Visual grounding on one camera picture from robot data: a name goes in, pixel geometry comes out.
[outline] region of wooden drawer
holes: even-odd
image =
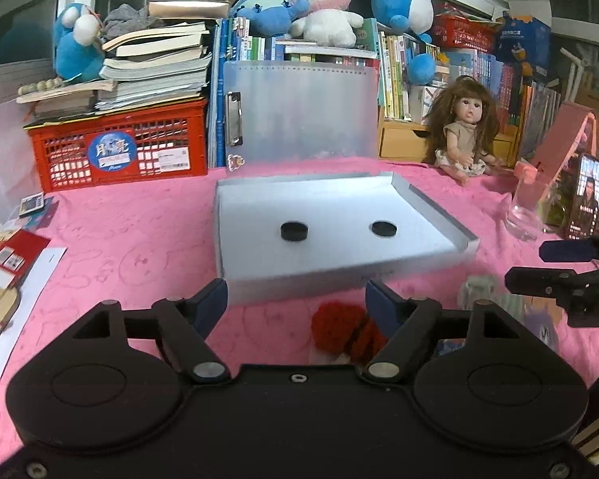
[[[379,156],[391,160],[422,162],[426,158],[428,131],[425,126],[384,123]]]

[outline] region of white bunny plush toy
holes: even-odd
[[[291,25],[291,36],[304,37],[320,46],[355,46],[353,28],[363,25],[364,19],[354,12],[346,12],[351,0],[308,0],[310,14]]]

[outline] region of white tray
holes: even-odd
[[[216,263],[230,305],[315,296],[456,265],[479,238],[394,173],[227,179],[215,195]],[[307,225],[303,241],[280,227]],[[392,237],[374,222],[397,227]]]

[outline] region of phone screen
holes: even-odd
[[[599,224],[599,160],[588,154],[579,156],[576,185],[567,233],[570,240],[592,236]]]

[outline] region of barcode label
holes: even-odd
[[[19,255],[13,254],[7,259],[2,266],[15,272],[18,268],[22,266],[24,263],[24,257],[20,257]]]
[[[160,163],[160,171],[163,173],[186,171],[191,168],[187,147],[173,147],[158,151],[158,162]]]
[[[13,248],[10,246],[4,247],[0,250],[0,264],[4,265],[4,262],[9,259],[9,256],[13,253]]]

